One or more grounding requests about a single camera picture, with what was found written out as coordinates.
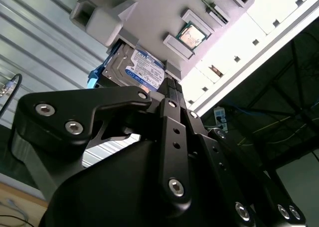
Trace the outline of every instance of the corrugated metal wall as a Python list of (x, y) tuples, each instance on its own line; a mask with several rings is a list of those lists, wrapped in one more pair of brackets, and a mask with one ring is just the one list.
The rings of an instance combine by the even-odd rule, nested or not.
[[(32, 92), (85, 88), (106, 47), (77, 28), (69, 14), (77, 0), (0, 0), (0, 84), (14, 74), (22, 86), (0, 124), (11, 127), (17, 101)], [(3, 106), (7, 97), (0, 100)], [(136, 141), (110, 142), (84, 155), (89, 166)]]

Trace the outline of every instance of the electrical outlet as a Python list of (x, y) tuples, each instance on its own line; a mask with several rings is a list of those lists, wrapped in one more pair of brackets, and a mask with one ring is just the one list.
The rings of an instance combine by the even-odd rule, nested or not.
[(225, 109), (223, 107), (214, 108), (214, 115), (215, 115), (216, 126), (222, 126), (223, 131), (228, 133)]

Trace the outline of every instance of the blue label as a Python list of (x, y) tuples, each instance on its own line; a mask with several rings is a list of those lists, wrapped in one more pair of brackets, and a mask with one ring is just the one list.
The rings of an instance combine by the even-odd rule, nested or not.
[(144, 81), (142, 78), (140, 78), (139, 76), (137, 76), (135, 73), (131, 72), (130, 70), (126, 69), (125, 70), (126, 74), (129, 75), (131, 78), (135, 79), (136, 81), (138, 81), (140, 84), (144, 85), (145, 87), (147, 87), (149, 90), (151, 91), (157, 91), (157, 89), (155, 87), (153, 87), (152, 85), (148, 84), (146, 81)]
[(148, 55), (145, 51), (142, 50), (138, 50), (138, 52), (140, 53), (141, 56), (143, 56), (145, 59), (150, 59), (152, 62), (154, 62), (157, 66), (159, 66), (161, 69), (164, 70), (164, 66), (162, 63), (160, 63), (159, 61), (155, 60), (154, 58), (152, 58), (150, 55)]

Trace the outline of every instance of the blue cable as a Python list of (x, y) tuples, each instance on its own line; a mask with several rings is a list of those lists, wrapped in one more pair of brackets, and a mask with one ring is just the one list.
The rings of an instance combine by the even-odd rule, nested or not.
[(314, 105), (311, 108), (317, 106), (318, 104), (319, 104), (319, 98), (317, 99), (317, 101), (314, 103)]
[(245, 114), (250, 115), (250, 116), (265, 116), (266, 115), (266, 114), (260, 113), (260, 112), (254, 112), (253, 113), (253, 112), (244, 111), (243, 109), (239, 108), (238, 106), (236, 106), (233, 103), (229, 103), (228, 102), (228, 104), (233, 106), (233, 107), (235, 107), (237, 110), (241, 111), (242, 113), (245, 113)]

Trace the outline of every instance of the black cable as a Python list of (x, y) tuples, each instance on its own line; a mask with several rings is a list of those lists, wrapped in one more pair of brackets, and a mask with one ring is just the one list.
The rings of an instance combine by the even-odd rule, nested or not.
[(316, 43), (319, 44), (319, 40), (314, 35), (312, 35), (311, 33), (306, 32), (306, 31), (302, 31), (301, 34), (306, 34), (306, 35), (310, 36), (314, 41), (316, 41)]
[(314, 157), (316, 158), (316, 160), (319, 162), (319, 157), (315, 154), (315, 152), (311, 151), (311, 153), (314, 155)]
[(28, 224), (28, 225), (30, 225), (30, 226), (32, 226), (32, 227), (35, 227), (34, 225), (30, 224), (28, 221), (25, 221), (24, 219), (21, 219), (21, 218), (19, 218), (19, 217), (17, 217), (17, 216), (0, 215), (0, 217), (10, 217), (10, 218), (15, 218), (15, 219), (17, 219), (17, 220), (20, 220), (20, 221), (22, 221), (22, 222), (25, 222), (26, 224)]
[(11, 79), (11, 81), (15, 81), (16, 79), (18, 79), (18, 82), (17, 82), (16, 86), (14, 87), (13, 92), (11, 93), (11, 95), (9, 96), (9, 98), (7, 99), (5, 104), (3, 105), (2, 109), (0, 110), (0, 118), (3, 116), (4, 112), (7, 110), (8, 106), (10, 105), (11, 101), (13, 100), (14, 96), (16, 95), (16, 93), (18, 92), (18, 89), (21, 86), (22, 75), (20, 73), (14, 75), (14, 77)]

